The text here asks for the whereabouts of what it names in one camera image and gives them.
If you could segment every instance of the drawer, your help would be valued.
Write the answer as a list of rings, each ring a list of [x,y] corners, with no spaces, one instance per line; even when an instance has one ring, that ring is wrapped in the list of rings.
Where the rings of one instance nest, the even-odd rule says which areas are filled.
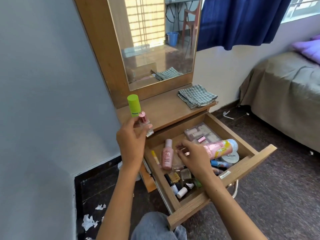
[[[170,212],[170,216],[167,218],[170,230],[174,230],[179,224],[206,206],[210,202],[210,199],[202,188],[197,189],[196,187],[182,199],[178,199],[164,177],[164,174],[169,171],[159,168],[151,154],[151,150],[155,151],[161,162],[161,151],[165,146],[165,140],[172,139],[172,147],[174,148],[183,139],[187,139],[184,134],[186,129],[190,129],[201,122],[204,122],[223,140],[234,139],[238,143],[238,154],[241,160],[219,176],[225,187],[250,173],[276,150],[275,146],[269,145],[260,152],[256,151],[226,125],[206,111],[155,132],[146,141],[144,158],[150,167],[161,197]]]

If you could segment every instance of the window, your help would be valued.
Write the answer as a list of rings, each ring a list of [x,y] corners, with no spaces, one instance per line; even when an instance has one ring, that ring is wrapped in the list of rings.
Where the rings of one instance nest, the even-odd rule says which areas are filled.
[[[320,0],[291,0],[282,23],[320,13]]]

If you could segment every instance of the wooden mirror frame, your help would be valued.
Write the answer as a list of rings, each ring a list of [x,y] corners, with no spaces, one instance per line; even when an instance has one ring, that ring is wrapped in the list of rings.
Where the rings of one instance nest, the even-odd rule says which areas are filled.
[[[127,96],[130,94],[137,94],[139,100],[144,100],[192,83],[199,24],[194,46],[192,72],[130,91],[108,0],[75,0],[75,3],[115,108],[128,105]]]

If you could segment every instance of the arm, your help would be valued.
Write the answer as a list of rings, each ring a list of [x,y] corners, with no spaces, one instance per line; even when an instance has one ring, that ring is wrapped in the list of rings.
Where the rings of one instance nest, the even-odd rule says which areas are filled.
[[[138,117],[131,118],[117,132],[122,167],[104,215],[104,221],[98,231],[97,240],[127,240],[129,238],[135,179],[142,163],[146,134],[152,126],[147,125],[137,135],[134,131],[134,123],[138,119]]]
[[[217,177],[210,164],[210,158],[202,145],[184,140],[180,147],[187,147],[190,155],[178,150],[178,156],[193,175],[203,185],[206,193],[216,207],[230,237],[233,240],[267,240],[265,235],[252,222],[228,190]]]

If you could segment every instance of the chair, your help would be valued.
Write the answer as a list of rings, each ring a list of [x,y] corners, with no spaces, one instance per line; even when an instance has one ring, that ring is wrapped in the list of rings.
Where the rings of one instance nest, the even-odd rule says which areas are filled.
[[[197,35],[199,13],[200,13],[200,1],[199,1],[198,7],[196,8],[196,10],[194,10],[194,11],[190,11],[189,9],[184,10],[183,28],[182,28],[182,48],[183,48],[183,44],[184,44],[186,25],[188,25],[189,34],[191,36],[190,52],[191,52],[191,48],[192,48],[193,37],[196,37],[196,35]],[[188,14],[195,15],[194,21],[187,21]]]

